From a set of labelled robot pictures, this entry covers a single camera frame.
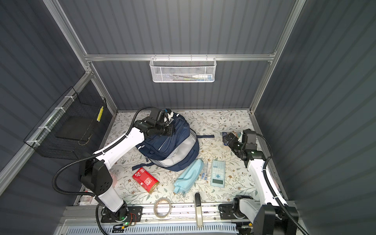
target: navy blue backpack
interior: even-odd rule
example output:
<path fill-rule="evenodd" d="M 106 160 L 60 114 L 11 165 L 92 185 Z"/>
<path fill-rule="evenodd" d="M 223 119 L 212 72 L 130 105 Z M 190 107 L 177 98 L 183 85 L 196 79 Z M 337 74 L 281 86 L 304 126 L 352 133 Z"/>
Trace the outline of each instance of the navy blue backpack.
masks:
<path fill-rule="evenodd" d="M 155 135 L 136 145 L 136 148 L 146 157 L 149 164 L 139 164 L 132 170 L 144 166 L 159 167 L 180 171 L 188 167 L 199 154 L 199 142 L 196 133 L 190 129 L 185 118 L 174 113 L 171 124 L 175 127 L 172 136 Z"/>

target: roll of tape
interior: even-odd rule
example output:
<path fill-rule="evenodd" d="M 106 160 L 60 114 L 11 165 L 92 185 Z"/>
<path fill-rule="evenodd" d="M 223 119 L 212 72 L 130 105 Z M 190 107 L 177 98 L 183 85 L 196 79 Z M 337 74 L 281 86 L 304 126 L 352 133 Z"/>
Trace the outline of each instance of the roll of tape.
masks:
<path fill-rule="evenodd" d="M 157 213 L 157 206 L 158 206 L 158 204 L 160 203 L 160 202 L 162 202 L 162 201 L 166 201 L 166 202 L 168 202 L 168 204 L 169 204 L 169 206 L 170 206 L 170 209 L 168 210 L 168 212 L 167 212 L 167 214 L 165 214 L 165 215 L 158 215 L 158 213 Z M 171 210 L 172 210 L 172 205 L 171 205 L 171 202 L 167 199 L 167 198 L 160 198 L 160 199 L 158 199 L 158 201 L 156 201 L 155 202 L 155 204 L 154 204 L 154 214 L 158 217 L 158 218 L 166 218 L 170 213 L 171 213 Z"/>

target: metal base plate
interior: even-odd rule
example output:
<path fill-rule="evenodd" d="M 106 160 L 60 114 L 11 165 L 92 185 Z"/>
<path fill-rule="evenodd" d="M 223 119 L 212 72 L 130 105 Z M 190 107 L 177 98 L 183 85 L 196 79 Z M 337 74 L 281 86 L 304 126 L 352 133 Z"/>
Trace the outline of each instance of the metal base plate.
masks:
<path fill-rule="evenodd" d="M 246 216 L 244 217 L 236 217 L 234 214 L 234 210 L 232 209 L 232 204 L 221 204 L 218 206 L 220 213 L 221 220 L 237 220 L 237 219 L 248 219 Z"/>
<path fill-rule="evenodd" d="M 136 215 L 136 220 L 135 220 L 135 217 L 133 216 L 133 219 L 132 219 L 132 222 L 140 222 L 141 221 L 141 216 L 142 216 L 142 210 L 143 210 L 143 207 L 142 206 L 129 206 L 128 207 L 129 209 L 129 212 L 130 213 L 133 213 Z M 125 219 L 125 221 L 123 221 L 123 223 L 125 222 L 130 222 L 130 215 Z M 108 213 L 106 215 L 103 215 L 102 216 L 102 219 L 100 220 L 101 223 L 116 223 L 116 221 L 111 218 L 111 215 Z"/>

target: backpack strap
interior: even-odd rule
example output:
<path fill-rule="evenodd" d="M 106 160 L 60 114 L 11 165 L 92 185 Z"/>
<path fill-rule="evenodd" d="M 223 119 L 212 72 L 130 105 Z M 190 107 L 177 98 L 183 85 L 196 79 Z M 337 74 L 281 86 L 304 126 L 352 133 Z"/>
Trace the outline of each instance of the backpack strap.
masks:
<path fill-rule="evenodd" d="M 214 135 L 196 135 L 197 138 L 214 138 Z"/>
<path fill-rule="evenodd" d="M 132 171 L 134 171 L 135 169 L 139 169 L 141 167 L 149 167 L 149 166 L 152 166 L 152 165 L 155 165 L 155 164 L 153 162 L 148 163 L 148 164 L 145 164 L 145 163 L 138 164 L 138 165 L 132 167 Z"/>

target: red box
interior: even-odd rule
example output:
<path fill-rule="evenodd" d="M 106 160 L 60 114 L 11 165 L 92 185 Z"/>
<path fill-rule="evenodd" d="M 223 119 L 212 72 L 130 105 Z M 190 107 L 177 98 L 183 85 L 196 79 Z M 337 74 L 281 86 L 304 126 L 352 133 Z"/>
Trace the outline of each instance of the red box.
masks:
<path fill-rule="evenodd" d="M 142 187 L 144 187 L 148 193 L 152 193 L 159 184 L 159 181 L 142 167 L 138 169 L 138 171 L 132 177 Z"/>

